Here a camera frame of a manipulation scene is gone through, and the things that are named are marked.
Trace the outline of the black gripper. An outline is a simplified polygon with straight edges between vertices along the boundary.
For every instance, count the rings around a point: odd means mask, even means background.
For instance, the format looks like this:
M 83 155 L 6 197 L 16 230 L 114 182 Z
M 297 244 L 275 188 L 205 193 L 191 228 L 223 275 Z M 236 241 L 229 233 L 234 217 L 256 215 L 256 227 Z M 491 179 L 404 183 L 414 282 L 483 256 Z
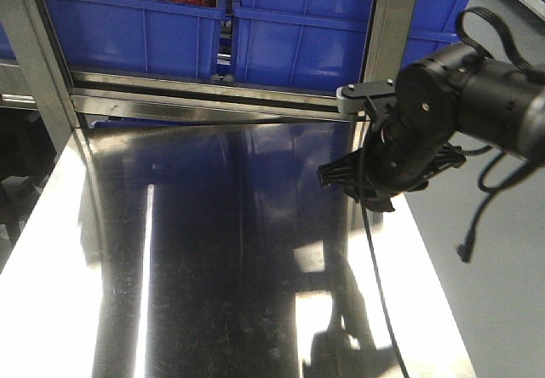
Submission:
M 450 75 L 481 58 L 455 43 L 402 69 L 393 109 L 376 116 L 360 149 L 319 167 L 321 186 L 343 186 L 370 211 L 393 211 L 391 199 L 424 181 L 427 166 L 455 133 L 459 94 Z

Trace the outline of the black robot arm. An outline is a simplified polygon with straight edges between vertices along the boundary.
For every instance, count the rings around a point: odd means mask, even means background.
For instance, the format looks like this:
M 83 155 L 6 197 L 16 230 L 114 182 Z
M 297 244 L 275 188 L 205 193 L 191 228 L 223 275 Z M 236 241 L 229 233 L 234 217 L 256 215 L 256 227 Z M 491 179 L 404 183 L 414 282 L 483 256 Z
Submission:
M 457 132 L 532 163 L 544 151 L 543 83 L 464 43 L 410 64 L 393 81 L 337 94 L 340 110 L 365 112 L 370 126 L 361 148 L 320 166 L 318 177 L 371 211 L 393 211 L 393 197 L 464 164 L 448 143 Z

